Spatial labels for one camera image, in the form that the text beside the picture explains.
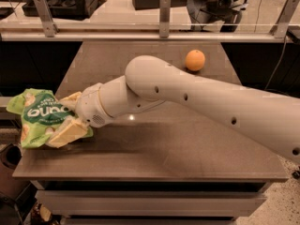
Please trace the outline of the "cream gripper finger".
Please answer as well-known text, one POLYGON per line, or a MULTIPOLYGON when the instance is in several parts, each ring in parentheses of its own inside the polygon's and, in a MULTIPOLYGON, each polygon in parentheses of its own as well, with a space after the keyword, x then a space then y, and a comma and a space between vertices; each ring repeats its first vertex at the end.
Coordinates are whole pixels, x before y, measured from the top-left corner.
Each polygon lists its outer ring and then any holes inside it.
POLYGON ((59 102, 67 107, 68 109, 74 111, 75 110, 75 107, 76 107, 76 104, 77 104, 77 101, 79 99, 79 97, 81 96, 81 92, 76 92, 76 93, 73 93, 71 95, 69 95, 68 97, 64 97, 62 99, 59 100, 59 102))
POLYGON ((46 142, 54 148, 72 143, 88 132, 88 126, 79 118, 68 117, 46 142))

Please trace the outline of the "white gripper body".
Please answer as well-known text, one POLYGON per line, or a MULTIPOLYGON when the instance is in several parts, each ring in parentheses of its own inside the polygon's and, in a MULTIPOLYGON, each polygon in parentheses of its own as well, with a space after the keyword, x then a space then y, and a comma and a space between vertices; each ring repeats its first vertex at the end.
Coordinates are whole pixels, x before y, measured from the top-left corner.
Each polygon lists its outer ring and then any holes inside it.
POLYGON ((104 127, 113 121, 101 105, 100 87, 101 83, 97 83, 86 88, 78 98, 75 106, 75 113, 78 117, 93 128, 104 127))

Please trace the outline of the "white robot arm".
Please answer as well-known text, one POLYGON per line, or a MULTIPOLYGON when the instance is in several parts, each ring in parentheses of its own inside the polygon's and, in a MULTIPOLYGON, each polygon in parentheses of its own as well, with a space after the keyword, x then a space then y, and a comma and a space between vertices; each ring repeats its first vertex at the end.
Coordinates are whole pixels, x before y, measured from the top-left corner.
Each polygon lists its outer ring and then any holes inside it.
POLYGON ((154 56, 132 59, 125 74, 59 102, 85 127, 171 101, 249 137, 300 164, 300 99, 191 75, 154 56))

